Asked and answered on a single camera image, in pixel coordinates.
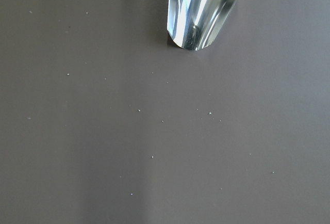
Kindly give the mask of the white ceramic spoon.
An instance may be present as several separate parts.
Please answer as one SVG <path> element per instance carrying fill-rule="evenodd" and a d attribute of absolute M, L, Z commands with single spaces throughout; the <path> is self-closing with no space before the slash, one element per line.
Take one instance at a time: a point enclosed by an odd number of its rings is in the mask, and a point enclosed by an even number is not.
<path fill-rule="evenodd" d="M 199 51 L 210 46 L 236 0 L 168 0 L 167 31 L 182 49 Z"/>

